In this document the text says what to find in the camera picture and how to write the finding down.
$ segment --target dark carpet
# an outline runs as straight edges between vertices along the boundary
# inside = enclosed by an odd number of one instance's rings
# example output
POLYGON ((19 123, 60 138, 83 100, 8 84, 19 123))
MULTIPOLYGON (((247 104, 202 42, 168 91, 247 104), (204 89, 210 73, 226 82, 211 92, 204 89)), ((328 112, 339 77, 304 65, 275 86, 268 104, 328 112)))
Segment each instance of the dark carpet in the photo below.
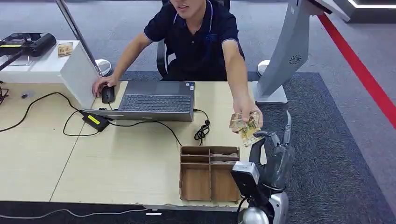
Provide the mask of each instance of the dark carpet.
MULTIPOLYGON (((129 71, 123 80, 159 80, 157 72, 129 71)), ((257 80, 249 73, 249 80, 257 80)), ((292 145, 296 159, 288 182, 288 223, 293 224, 394 224, 381 190, 363 159, 333 98, 318 73, 297 73, 284 85, 287 105, 262 105, 264 129, 282 136, 285 110, 292 119, 292 145)), ((0 202, 0 213, 38 216, 68 208, 78 214, 136 209, 126 205, 0 202)), ((121 216, 74 218, 57 213, 42 220, 1 219, 1 224, 233 224, 235 213, 163 211, 162 216, 144 212, 121 216)))

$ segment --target laptop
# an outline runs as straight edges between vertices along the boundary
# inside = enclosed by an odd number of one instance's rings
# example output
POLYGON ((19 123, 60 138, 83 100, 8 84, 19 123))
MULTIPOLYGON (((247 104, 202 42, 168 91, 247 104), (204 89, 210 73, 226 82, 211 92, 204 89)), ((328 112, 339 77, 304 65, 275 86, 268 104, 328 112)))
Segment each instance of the laptop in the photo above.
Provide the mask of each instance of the laptop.
POLYGON ((120 120, 192 121, 194 82, 130 81, 116 111, 87 110, 120 120))

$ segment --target man's right hand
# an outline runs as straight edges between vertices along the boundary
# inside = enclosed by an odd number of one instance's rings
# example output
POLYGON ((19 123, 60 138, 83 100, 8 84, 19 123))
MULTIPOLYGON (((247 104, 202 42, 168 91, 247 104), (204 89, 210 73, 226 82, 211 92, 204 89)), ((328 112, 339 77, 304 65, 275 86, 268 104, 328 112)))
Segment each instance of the man's right hand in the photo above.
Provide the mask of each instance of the man's right hand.
POLYGON ((116 86, 118 82, 118 79, 114 76, 108 76, 108 77, 100 77, 92 86, 92 94, 95 97, 100 97, 100 94, 102 92, 102 89, 105 85, 108 87, 116 86))

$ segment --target yellow label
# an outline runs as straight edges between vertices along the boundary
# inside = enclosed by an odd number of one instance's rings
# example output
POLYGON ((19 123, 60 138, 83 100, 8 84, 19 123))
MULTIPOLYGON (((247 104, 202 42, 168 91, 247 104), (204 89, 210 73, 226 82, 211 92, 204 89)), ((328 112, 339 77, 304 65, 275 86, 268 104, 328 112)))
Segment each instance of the yellow label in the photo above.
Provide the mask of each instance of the yellow label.
POLYGON ((17 45, 17 44, 14 44, 14 45, 1 45, 0 48, 18 48, 20 46, 22 46, 22 45, 21 44, 19 44, 19 45, 17 45))
POLYGON ((96 120, 93 116, 88 115, 88 118, 91 119, 91 121, 93 121, 95 124, 100 124, 100 122, 98 120, 96 120))

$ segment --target power adapter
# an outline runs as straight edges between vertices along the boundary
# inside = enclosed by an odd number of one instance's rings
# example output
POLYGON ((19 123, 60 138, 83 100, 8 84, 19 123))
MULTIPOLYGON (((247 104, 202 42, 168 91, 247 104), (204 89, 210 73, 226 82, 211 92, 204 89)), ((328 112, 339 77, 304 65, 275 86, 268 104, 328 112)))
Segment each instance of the power adapter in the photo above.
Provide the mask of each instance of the power adapter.
POLYGON ((80 111, 80 113, 83 115, 83 121, 98 130, 98 132, 102 132, 110 124, 109 120, 102 116, 84 111, 80 111))

